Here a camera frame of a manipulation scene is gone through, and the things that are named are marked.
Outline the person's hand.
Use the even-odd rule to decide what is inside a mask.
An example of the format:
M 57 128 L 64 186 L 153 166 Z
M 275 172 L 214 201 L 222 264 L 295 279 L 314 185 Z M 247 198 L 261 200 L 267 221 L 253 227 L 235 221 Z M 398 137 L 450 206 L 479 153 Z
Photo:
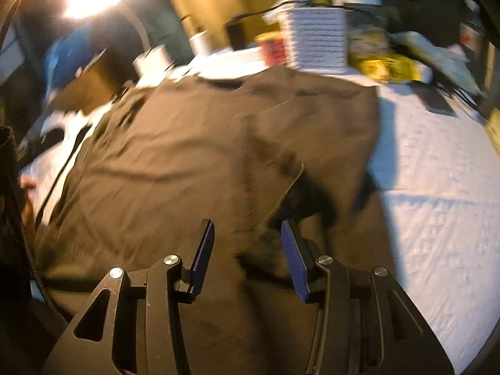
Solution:
M 36 217 L 32 202 L 32 191 L 37 187 L 37 182 L 31 176 L 22 175 L 19 179 L 19 185 L 25 194 L 25 205 L 21 216 L 27 237 L 29 240 L 32 240 L 36 233 Z

